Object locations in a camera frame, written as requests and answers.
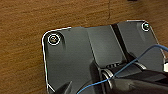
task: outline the mounting hole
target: mounting hole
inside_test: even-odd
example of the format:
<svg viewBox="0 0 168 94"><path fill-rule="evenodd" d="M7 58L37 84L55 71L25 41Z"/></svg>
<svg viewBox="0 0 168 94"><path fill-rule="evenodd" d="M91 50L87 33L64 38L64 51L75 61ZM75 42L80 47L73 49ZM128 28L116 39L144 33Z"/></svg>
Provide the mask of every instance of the mounting hole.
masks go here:
<svg viewBox="0 0 168 94"><path fill-rule="evenodd" d="M142 30L147 32L149 31L149 29L150 29L150 25L147 22L144 22L142 24Z"/></svg>
<svg viewBox="0 0 168 94"><path fill-rule="evenodd" d="M60 42L60 36L58 34L51 34L48 37L48 43L51 45L57 45Z"/></svg>

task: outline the cable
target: cable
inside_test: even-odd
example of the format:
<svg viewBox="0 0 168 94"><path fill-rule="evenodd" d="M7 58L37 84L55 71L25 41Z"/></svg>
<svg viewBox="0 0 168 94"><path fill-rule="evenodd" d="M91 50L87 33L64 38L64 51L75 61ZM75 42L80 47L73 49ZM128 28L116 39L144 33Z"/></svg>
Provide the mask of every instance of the cable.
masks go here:
<svg viewBox="0 0 168 94"><path fill-rule="evenodd" d="M96 82L96 83L93 83L93 84L90 84L86 87L84 87L83 89L81 89L80 91L77 92L77 94L81 93L83 90L85 90L86 88L88 87L91 87L91 86L94 86L94 85L98 85L98 84L101 84L101 83L104 83L112 78L114 78L117 74L119 74L120 72L122 72L124 69L126 69L128 66L130 66L131 64L133 64L135 61L139 60L143 55L145 55L150 49L154 48L154 47L157 47L157 48L160 48L162 50L165 50L168 52L168 48L163 46L163 45L159 45L159 44L155 44L151 47L149 47L145 52L143 52L139 57L137 57L136 59L132 60L130 63L128 63L127 65L125 65L122 69L120 69L118 72L116 72L113 77L111 78L108 78L108 79L105 79L105 80L102 80L100 82Z"/></svg>

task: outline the wooden surface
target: wooden surface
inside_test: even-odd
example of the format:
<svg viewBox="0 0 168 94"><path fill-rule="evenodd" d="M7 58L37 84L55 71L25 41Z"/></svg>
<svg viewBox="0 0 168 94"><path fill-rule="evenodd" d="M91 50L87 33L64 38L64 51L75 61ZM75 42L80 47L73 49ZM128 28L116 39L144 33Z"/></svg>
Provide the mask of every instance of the wooden surface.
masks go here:
<svg viewBox="0 0 168 94"><path fill-rule="evenodd" d="M51 29L146 20L168 47L167 5L168 0L1 0L0 94L46 94L41 38Z"/></svg>

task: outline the screw head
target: screw head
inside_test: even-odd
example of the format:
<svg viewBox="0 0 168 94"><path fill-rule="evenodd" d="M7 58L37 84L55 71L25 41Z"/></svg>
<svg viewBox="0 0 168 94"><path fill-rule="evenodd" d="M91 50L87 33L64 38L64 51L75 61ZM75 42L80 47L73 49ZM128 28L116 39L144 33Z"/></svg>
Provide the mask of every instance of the screw head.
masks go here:
<svg viewBox="0 0 168 94"><path fill-rule="evenodd" d="M143 29L144 31L149 31L150 25L149 25L147 22L145 22L145 23L142 24L142 29Z"/></svg>
<svg viewBox="0 0 168 94"><path fill-rule="evenodd" d="M51 34L49 37L48 37L48 42L51 44L51 45L57 45L59 42L60 42L60 37L58 34Z"/></svg>

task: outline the table surface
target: table surface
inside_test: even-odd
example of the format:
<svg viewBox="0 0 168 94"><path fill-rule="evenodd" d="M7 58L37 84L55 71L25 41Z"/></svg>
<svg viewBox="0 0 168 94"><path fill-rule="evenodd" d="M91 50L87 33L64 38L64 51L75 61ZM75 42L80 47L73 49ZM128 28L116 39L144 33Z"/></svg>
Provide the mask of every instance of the table surface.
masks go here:
<svg viewBox="0 0 168 94"><path fill-rule="evenodd" d="M168 47L167 5L168 0L1 0L0 94L46 94L41 38L51 29L146 20Z"/></svg>

